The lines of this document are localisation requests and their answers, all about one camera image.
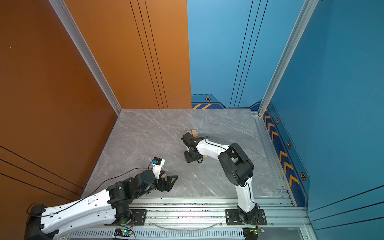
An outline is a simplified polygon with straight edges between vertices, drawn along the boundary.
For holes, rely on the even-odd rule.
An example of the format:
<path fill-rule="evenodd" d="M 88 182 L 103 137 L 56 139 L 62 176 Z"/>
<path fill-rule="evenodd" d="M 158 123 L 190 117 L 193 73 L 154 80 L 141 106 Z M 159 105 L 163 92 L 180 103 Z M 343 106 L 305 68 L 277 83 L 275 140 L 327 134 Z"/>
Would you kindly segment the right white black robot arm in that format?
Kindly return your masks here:
<path fill-rule="evenodd" d="M 192 131 L 185 133 L 182 138 L 187 150 L 184 152 L 187 163 L 202 163 L 205 156 L 216 159 L 227 179 L 235 186 L 238 196 L 238 214 L 241 223 L 250 225 L 256 221 L 261 211 L 255 202 L 252 182 L 254 164 L 237 143 L 222 145 L 209 141 L 207 137 L 193 135 Z"/>

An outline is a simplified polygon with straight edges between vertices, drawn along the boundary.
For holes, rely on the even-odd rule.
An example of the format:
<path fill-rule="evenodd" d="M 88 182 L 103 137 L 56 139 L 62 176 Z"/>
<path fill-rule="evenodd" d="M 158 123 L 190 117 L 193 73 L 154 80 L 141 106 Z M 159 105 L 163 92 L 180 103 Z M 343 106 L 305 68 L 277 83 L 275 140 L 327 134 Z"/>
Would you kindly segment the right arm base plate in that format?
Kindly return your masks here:
<path fill-rule="evenodd" d="M 248 223 L 242 222 L 239 211 L 237 209 L 226 209 L 226 225 L 253 225 L 253 226 L 266 226 L 268 224 L 267 217 L 263 209 L 256 210 L 255 216 Z"/>

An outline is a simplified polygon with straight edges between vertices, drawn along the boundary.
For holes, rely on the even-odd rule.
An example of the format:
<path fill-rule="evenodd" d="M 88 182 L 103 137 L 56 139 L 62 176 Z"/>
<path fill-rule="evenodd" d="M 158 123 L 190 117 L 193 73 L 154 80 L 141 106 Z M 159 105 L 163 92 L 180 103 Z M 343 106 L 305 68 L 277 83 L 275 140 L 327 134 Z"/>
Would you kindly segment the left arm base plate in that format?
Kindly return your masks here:
<path fill-rule="evenodd" d="M 124 217 L 121 225 L 128 227 L 144 226 L 147 212 L 146 209 L 131 209 L 129 217 Z"/>

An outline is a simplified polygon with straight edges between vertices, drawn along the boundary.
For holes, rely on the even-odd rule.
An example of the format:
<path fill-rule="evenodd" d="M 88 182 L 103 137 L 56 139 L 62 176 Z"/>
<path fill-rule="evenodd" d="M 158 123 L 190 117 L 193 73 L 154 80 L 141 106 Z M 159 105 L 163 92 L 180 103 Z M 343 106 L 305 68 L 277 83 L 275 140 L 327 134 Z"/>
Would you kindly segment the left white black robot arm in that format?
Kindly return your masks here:
<path fill-rule="evenodd" d="M 152 191 L 169 192 L 178 176 L 145 170 L 134 178 L 116 182 L 81 200 L 55 207 L 32 207 L 26 224 L 26 240 L 57 240 L 74 231 L 100 225 L 131 224 L 130 204 Z"/>

